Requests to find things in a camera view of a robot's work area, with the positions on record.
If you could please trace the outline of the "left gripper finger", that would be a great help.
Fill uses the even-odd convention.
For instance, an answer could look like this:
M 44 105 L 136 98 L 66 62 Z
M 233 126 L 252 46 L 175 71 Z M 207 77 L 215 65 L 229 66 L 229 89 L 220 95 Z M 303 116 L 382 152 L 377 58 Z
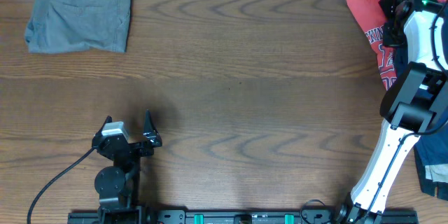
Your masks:
M 162 147 L 162 138 L 152 121 L 151 112 L 149 110 L 146 110 L 145 114 L 143 135 L 152 147 Z
M 106 126 L 106 124 L 111 123 L 112 122 L 112 117 L 111 116 L 107 116 L 103 125 L 100 127 L 99 132 L 102 133 L 102 130 L 104 129 L 104 127 Z

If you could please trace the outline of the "navy blue shorts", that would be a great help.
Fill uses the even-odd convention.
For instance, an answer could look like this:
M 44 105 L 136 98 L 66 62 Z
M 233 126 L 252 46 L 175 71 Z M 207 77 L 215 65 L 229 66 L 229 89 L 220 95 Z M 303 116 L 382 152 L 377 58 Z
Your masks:
M 426 165 L 447 164 L 447 126 L 438 133 L 422 136 L 415 145 L 415 163 L 421 191 L 447 201 L 447 183 L 433 182 L 425 177 Z

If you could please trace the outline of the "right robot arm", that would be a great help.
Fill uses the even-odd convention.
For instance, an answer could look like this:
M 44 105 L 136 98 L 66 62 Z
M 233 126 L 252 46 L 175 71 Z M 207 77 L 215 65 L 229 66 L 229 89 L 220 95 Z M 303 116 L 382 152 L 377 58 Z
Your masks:
M 447 2 L 346 1 L 378 53 L 386 93 L 372 157 L 331 221 L 418 223 L 415 211 L 386 209 L 386 199 L 413 146 L 447 125 Z

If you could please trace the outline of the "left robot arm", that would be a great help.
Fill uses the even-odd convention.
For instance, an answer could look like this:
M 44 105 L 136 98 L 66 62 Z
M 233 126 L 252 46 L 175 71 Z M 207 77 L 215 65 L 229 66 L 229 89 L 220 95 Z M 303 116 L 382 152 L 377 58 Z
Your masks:
M 114 122 L 108 116 L 92 139 L 93 149 L 113 162 L 94 180 L 100 223 L 147 222 L 146 210 L 138 205 L 141 158 L 152 156 L 154 149 L 162 146 L 150 111 L 145 114 L 143 136 L 143 141 L 130 143 L 124 122 Z

